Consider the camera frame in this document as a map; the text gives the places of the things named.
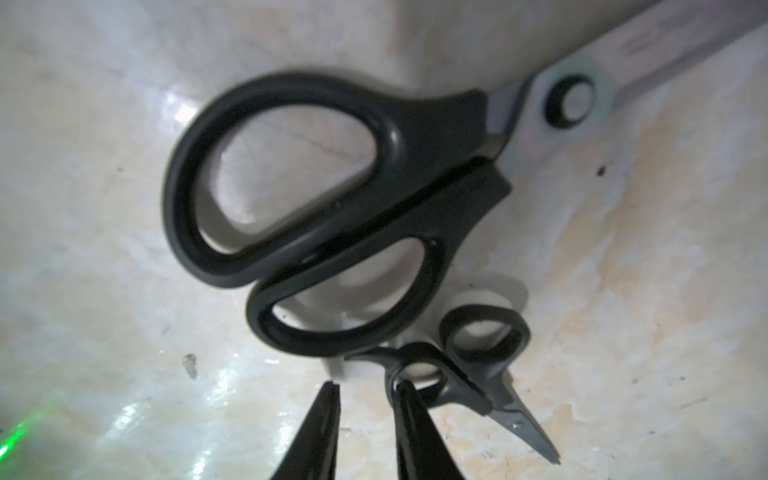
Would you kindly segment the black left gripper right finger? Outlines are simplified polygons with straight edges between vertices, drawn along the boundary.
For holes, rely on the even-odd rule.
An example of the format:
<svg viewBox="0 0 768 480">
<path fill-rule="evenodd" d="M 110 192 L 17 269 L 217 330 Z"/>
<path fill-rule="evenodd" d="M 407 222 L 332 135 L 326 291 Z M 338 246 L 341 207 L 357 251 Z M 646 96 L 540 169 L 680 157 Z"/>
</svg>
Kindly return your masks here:
<svg viewBox="0 0 768 480">
<path fill-rule="evenodd" d="M 465 479 L 411 381 L 395 388 L 393 412 L 399 479 Z"/>
</svg>

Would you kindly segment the black scissors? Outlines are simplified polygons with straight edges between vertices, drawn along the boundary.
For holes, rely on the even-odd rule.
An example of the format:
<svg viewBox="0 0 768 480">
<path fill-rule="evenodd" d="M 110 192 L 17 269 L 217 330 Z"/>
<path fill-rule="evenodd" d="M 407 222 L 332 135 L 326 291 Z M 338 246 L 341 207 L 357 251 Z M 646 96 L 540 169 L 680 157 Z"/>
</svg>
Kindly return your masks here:
<svg viewBox="0 0 768 480">
<path fill-rule="evenodd" d="M 473 227 L 511 193 L 533 160 L 601 127 L 612 113 L 764 24 L 763 1 L 658 1 L 567 56 L 501 88 L 405 98 L 348 76 L 283 70 L 215 98 L 176 144 L 166 170 L 162 220 L 168 244 L 198 280 L 250 286 L 246 320 L 274 349 L 338 357 L 407 329 L 436 295 Z M 316 106 L 370 132 L 366 173 L 280 220 L 232 253 L 203 237 L 198 180 L 205 164 L 255 116 Z M 274 306 L 404 239 L 423 260 L 401 299 L 349 330 L 284 324 Z"/>
</svg>

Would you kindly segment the black scissors pointing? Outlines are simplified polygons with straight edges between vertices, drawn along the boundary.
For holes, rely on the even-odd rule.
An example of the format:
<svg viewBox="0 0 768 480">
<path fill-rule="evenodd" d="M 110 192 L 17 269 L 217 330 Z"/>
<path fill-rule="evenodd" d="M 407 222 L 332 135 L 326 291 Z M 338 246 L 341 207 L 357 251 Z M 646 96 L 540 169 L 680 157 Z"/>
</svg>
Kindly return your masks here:
<svg viewBox="0 0 768 480">
<path fill-rule="evenodd" d="M 474 323 L 490 321 L 503 335 L 493 345 L 467 349 L 459 345 L 460 333 Z M 450 310 L 439 325 L 439 342 L 412 342 L 399 348 L 376 346 L 347 355 L 349 361 L 368 361 L 384 368 L 385 389 L 394 400 L 396 382 L 414 364 L 435 368 L 436 383 L 418 391 L 428 409 L 459 404 L 493 419 L 552 464 L 560 454 L 539 422 L 512 386 L 510 364 L 525 350 L 531 331 L 515 310 L 494 305 L 466 304 Z"/>
</svg>

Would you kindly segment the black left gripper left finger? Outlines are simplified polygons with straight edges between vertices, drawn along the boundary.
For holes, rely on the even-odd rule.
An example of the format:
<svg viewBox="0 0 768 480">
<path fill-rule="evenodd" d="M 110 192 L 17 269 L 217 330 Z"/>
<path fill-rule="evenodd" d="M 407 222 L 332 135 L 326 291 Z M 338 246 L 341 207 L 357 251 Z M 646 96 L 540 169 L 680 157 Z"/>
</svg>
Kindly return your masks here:
<svg viewBox="0 0 768 480">
<path fill-rule="evenodd" d="M 340 386 L 333 381 L 326 381 L 272 479 L 333 480 L 340 415 Z"/>
</svg>

